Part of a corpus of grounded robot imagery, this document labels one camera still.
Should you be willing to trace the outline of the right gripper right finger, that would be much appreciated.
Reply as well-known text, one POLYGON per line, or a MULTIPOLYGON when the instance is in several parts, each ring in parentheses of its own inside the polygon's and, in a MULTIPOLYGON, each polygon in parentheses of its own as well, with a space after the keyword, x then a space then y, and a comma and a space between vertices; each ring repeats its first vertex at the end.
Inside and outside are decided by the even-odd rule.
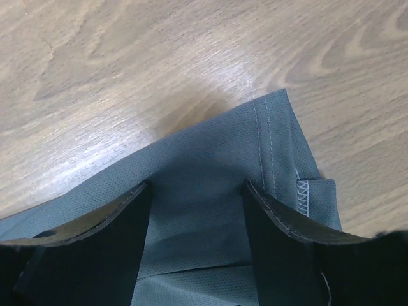
POLYGON ((260 305, 406 305, 407 232, 359 237, 242 186, 260 305))

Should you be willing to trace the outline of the grey t shirt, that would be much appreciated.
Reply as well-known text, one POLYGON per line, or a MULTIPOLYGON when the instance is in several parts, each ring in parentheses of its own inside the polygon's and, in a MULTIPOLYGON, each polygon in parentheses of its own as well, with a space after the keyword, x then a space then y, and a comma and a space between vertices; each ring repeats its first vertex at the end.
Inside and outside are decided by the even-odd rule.
POLYGON ((336 187, 319 172, 285 90, 163 138, 64 196, 1 221, 1 238, 32 237, 151 182, 133 305, 257 305, 240 187, 245 179, 340 229, 336 187))

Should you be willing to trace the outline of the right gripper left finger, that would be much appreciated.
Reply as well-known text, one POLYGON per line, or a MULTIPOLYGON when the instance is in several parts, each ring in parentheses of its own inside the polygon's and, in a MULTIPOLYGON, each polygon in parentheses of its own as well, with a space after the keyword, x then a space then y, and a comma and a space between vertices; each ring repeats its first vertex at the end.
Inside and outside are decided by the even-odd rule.
POLYGON ((1 242, 2 305, 129 305, 152 204, 143 182, 32 238, 1 242))

